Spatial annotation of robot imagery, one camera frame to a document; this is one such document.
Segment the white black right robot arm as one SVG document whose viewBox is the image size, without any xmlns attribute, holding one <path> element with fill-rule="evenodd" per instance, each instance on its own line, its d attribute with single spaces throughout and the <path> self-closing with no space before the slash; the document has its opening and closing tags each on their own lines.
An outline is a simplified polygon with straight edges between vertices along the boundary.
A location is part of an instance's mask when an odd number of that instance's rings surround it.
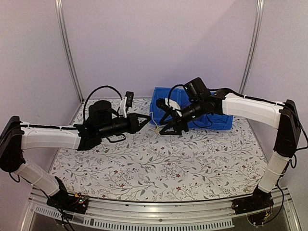
<svg viewBox="0 0 308 231">
<path fill-rule="evenodd" d="M 188 123 L 208 114 L 239 116 L 277 131 L 267 169 L 255 189 L 256 194 L 249 198 L 249 206 L 259 210 L 267 203 L 266 193 L 277 184 L 290 160 L 300 150 L 298 141 L 302 125 L 295 102 L 273 102 L 242 95 L 229 88 L 209 89 L 199 77 L 181 87 L 188 96 L 188 106 L 181 108 L 177 103 L 171 103 L 169 96 L 156 100 L 156 106 L 165 112 L 159 122 L 163 126 L 161 135 L 181 135 L 189 130 Z"/>
</svg>

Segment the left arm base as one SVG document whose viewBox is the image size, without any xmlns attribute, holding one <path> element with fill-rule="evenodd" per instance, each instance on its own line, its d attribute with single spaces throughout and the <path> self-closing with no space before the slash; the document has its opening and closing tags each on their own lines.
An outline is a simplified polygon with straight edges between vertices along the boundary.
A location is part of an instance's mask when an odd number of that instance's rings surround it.
<svg viewBox="0 0 308 231">
<path fill-rule="evenodd" d="M 85 214 L 88 209 L 89 196 L 81 193 L 69 194 L 58 192 L 47 200 L 47 205 L 60 210 Z"/>
</svg>

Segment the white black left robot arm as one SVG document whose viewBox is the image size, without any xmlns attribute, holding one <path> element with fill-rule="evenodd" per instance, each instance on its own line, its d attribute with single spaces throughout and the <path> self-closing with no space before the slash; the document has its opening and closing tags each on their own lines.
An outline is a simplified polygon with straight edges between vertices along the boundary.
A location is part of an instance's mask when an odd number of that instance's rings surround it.
<svg viewBox="0 0 308 231">
<path fill-rule="evenodd" d="M 118 110 L 109 101 L 101 100 L 84 110 L 82 124 L 72 126 L 35 125 L 12 116 L 0 135 L 0 168 L 14 173 L 40 188 L 61 209 L 71 205 L 64 184 L 35 163 L 23 157 L 23 151 L 36 148 L 64 148 L 88 151 L 101 144 L 102 139 L 139 132 L 151 117 L 128 113 L 130 103 L 122 100 Z"/>
</svg>

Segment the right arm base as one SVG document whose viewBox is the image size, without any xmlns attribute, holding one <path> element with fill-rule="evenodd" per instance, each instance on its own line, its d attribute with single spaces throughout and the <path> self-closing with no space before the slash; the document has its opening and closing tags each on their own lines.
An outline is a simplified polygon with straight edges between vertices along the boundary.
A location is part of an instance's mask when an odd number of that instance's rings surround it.
<svg viewBox="0 0 308 231">
<path fill-rule="evenodd" d="M 254 226 L 261 226 L 271 221 L 273 199 L 270 192 L 264 192 L 256 186 L 248 197 L 234 199 L 231 208 L 235 214 L 247 214 L 247 219 Z"/>
</svg>

